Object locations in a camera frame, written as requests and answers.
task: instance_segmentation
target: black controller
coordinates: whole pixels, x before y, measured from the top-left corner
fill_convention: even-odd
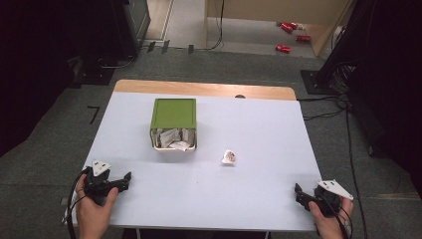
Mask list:
[[[316,203],[320,209],[320,212],[322,212],[325,217],[333,217],[339,211],[340,197],[330,191],[325,190],[321,186],[318,186],[315,189],[315,197],[312,197],[302,192],[302,188],[296,183],[295,193],[296,201],[300,203],[307,211],[310,211],[310,207],[308,205],[310,201]]]
[[[90,197],[96,204],[103,206],[109,191],[116,187],[118,192],[123,192],[129,189],[129,182],[131,179],[131,172],[124,176],[123,179],[116,181],[108,181],[109,169],[98,176],[94,176],[92,167],[87,167],[88,173],[85,178],[85,195]]]

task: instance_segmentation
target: red object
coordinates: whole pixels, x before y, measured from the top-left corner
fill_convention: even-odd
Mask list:
[[[297,23],[288,23],[289,26],[291,26],[294,30],[298,29],[298,24]]]
[[[276,51],[284,52],[284,53],[289,53],[290,49],[291,49],[290,47],[283,46],[283,45],[277,45],[276,47]]]
[[[282,23],[282,26],[281,27],[287,33],[292,33],[293,32],[293,28],[289,25],[289,23]]]
[[[298,42],[310,42],[311,36],[308,35],[298,35],[296,36],[296,41]]]

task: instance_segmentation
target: black cable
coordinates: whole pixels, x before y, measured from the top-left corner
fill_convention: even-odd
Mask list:
[[[344,210],[344,208],[342,208],[342,207],[339,207],[344,213],[345,213],[345,215],[347,216],[347,218],[348,218],[348,222],[350,223],[350,239],[351,239],[351,237],[353,236],[353,223],[351,222],[351,218],[350,218],[350,215],[348,215],[348,213]]]
[[[217,28],[220,30],[220,37],[218,38],[217,42],[212,48],[206,48],[206,49],[196,49],[196,51],[212,51],[216,49],[223,41],[223,15],[224,15],[224,0],[221,4],[221,14],[220,14],[220,26],[217,24]]]
[[[344,239],[349,239],[347,236],[347,231],[345,229],[345,225],[343,225],[341,223],[340,218],[338,217],[337,213],[335,212],[334,208],[332,208],[331,204],[329,204],[328,200],[326,200],[326,198],[322,195],[322,193],[320,193],[319,195],[316,195],[316,197],[321,197],[322,200],[325,202],[325,204],[329,207],[329,209],[331,209],[332,214],[334,215],[335,219],[338,222],[338,227],[340,228],[341,234],[343,236]]]
[[[84,170],[82,170],[78,174],[77,178],[74,181],[74,184],[72,185],[71,193],[69,194],[69,197],[68,197],[68,211],[67,211],[68,214],[67,214],[66,222],[68,223],[68,231],[69,231],[69,234],[71,236],[71,239],[76,239],[77,238],[77,235],[75,234],[74,222],[72,220],[72,210],[74,209],[76,203],[74,203],[74,205],[71,207],[72,198],[73,198],[74,191],[75,191],[75,188],[76,188],[76,186],[78,184],[79,179],[81,178],[81,176],[83,174],[86,174],[86,173],[88,173],[88,169],[87,168],[84,169]]]
[[[352,150],[351,150],[350,125],[349,125],[349,122],[348,122],[348,111],[349,111],[349,109],[347,108],[345,110],[345,121],[346,121],[346,125],[347,125],[348,154],[349,154],[349,157],[350,157],[351,174],[353,176],[353,183],[354,183],[354,187],[356,189],[357,201],[359,203],[360,217],[362,218],[363,235],[364,235],[364,238],[366,239],[366,238],[368,238],[367,230],[366,230],[366,220],[365,220],[365,216],[363,214],[362,201],[360,199],[360,192],[359,192],[359,188],[357,186],[356,174],[354,172],[353,154],[352,154]]]
[[[338,114],[342,113],[343,111],[344,110],[339,110],[337,112],[325,113],[325,114],[316,115],[316,116],[313,116],[313,117],[305,117],[304,116],[304,120],[313,120],[313,119],[316,119],[316,118],[331,118],[331,117],[337,116]]]
[[[298,99],[299,102],[316,102],[316,101],[329,101],[329,102],[335,102],[335,104],[337,105],[337,107],[340,109],[337,112],[333,112],[333,113],[325,113],[325,114],[321,114],[321,115],[317,115],[317,116],[312,116],[312,117],[306,117],[304,116],[304,120],[313,120],[315,118],[331,118],[331,117],[335,117],[338,114],[340,114],[341,112],[343,112],[346,107],[347,107],[347,103],[348,100],[342,99],[341,97],[344,95],[338,95],[336,97],[324,97],[324,98],[316,98],[316,99]]]
[[[125,68],[128,65],[130,65],[130,63],[133,62],[134,60],[134,56],[128,56],[130,57],[130,60],[128,61],[128,63],[124,64],[124,65],[120,65],[120,66],[103,66],[103,64],[101,64],[101,61],[103,60],[103,58],[99,58],[98,62],[101,68],[107,68],[107,69],[119,69],[119,68]]]

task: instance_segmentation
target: human hand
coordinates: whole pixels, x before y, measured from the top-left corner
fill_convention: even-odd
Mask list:
[[[84,180],[87,177],[83,174],[78,181],[78,198],[83,198]],[[98,206],[92,199],[85,197],[77,204],[77,218],[80,228],[80,239],[100,239],[106,233],[112,206],[118,195],[118,189],[113,188],[107,196],[104,206]]]
[[[309,203],[311,214],[313,215],[314,219],[316,220],[316,228],[319,232],[319,235],[322,239],[342,239],[342,233],[340,227],[338,225],[338,221],[335,217],[324,217],[319,210],[319,207],[316,203],[310,201]],[[341,199],[341,207],[344,211],[347,212],[349,216],[351,216],[351,212],[353,211],[353,202],[347,198]],[[347,215],[344,211],[339,211],[339,219],[341,223],[344,225],[344,220],[349,220]]]

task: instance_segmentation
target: green box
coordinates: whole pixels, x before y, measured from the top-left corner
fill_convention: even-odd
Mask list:
[[[159,128],[193,129],[193,145],[188,150],[194,150],[196,148],[196,99],[155,99],[150,127],[152,146],[157,150],[176,150],[155,145],[155,136]]]

